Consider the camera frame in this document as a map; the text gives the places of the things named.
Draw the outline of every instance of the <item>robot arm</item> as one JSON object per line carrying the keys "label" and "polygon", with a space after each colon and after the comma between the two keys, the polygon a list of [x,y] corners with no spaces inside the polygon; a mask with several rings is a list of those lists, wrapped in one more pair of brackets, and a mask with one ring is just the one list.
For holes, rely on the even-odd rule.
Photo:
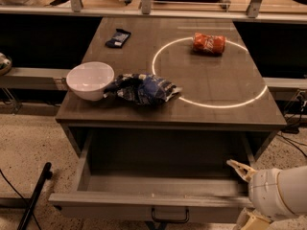
{"label": "robot arm", "polygon": [[[256,171],[234,160],[228,160],[227,164],[248,183],[249,200],[260,213],[257,215],[245,209],[238,218],[241,226],[237,229],[262,230],[267,229],[273,221],[307,215],[307,166]],[[248,218],[244,225],[242,222],[245,216]],[[259,225],[257,228],[248,228],[251,221],[265,221],[267,224],[262,228]]]}

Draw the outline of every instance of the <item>tabletop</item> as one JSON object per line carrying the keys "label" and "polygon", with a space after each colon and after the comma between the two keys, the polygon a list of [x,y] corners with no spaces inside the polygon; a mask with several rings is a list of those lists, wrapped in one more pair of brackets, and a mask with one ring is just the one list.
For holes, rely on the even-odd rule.
{"label": "tabletop", "polygon": [[[123,48],[107,48],[116,29],[131,36]],[[193,52],[196,32],[224,35],[224,52]],[[278,130],[286,125],[230,20],[104,17],[83,58],[89,61],[109,64],[115,76],[156,74],[182,90],[159,106],[113,96],[89,102],[68,91],[56,117],[60,123],[213,130]]]}

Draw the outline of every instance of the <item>drawer handle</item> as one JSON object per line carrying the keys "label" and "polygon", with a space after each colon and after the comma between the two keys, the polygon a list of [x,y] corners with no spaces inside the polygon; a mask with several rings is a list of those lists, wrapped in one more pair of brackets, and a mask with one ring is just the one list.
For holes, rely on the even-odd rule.
{"label": "drawer handle", "polygon": [[155,216],[155,209],[152,208],[152,219],[154,222],[167,222],[167,223],[186,223],[190,219],[189,210],[185,210],[185,218],[184,219],[169,219],[169,218],[157,218]]}

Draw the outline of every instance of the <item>soda can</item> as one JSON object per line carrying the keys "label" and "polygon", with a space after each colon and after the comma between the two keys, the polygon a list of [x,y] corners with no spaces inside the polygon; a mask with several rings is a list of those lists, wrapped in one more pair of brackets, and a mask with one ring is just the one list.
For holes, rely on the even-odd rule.
{"label": "soda can", "polygon": [[195,33],[192,48],[196,52],[220,55],[224,51],[226,38],[223,35]]}

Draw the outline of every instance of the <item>cable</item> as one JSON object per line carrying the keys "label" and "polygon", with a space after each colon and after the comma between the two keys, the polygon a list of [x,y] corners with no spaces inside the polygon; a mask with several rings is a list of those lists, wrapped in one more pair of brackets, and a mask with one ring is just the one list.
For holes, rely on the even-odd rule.
{"label": "cable", "polygon": [[289,144],[291,144],[293,147],[295,147],[296,149],[298,149],[303,155],[305,158],[307,158],[307,154],[299,147],[297,146],[295,143],[298,143],[296,141],[293,141],[292,139],[288,138],[288,137],[285,137],[282,135],[282,132],[281,134],[277,134],[279,137],[282,137],[286,142],[288,142]]}
{"label": "cable", "polygon": [[[294,113],[292,116],[290,116],[289,118],[286,119],[286,122],[288,125],[286,125],[281,131],[284,132],[284,133],[295,133],[295,134],[298,134],[299,133],[299,130],[298,128],[301,126],[301,121],[302,121],[302,115],[304,113],[304,108],[306,106],[306,102],[303,101],[301,98],[297,98],[299,100],[299,103],[300,103],[300,108],[298,110],[298,112]],[[296,114],[299,114],[299,118],[297,121],[295,121],[294,123],[292,124],[289,124],[289,121],[291,119],[293,119],[293,117],[296,115]]]}
{"label": "cable", "polygon": [[[2,175],[2,177],[5,179],[5,181],[10,185],[10,187],[24,200],[24,202],[25,202],[25,204],[29,207],[29,204],[28,204],[28,201],[26,200],[26,198],[24,198],[24,196],[22,195],[22,194],[20,194],[15,188],[14,188],[14,186],[11,184],[11,182],[7,179],[7,177],[6,176],[4,176],[4,174],[2,173],[2,170],[0,169],[0,173],[1,173],[1,175]],[[41,230],[41,228],[40,228],[40,226],[39,226],[39,223],[38,223],[38,221],[37,221],[37,219],[36,219],[36,217],[35,217],[35,214],[34,213],[32,213],[32,216],[33,216],[33,218],[34,218],[34,220],[35,220],[35,223],[36,223],[36,225],[37,225],[37,227],[38,227],[38,229],[39,230]]]}

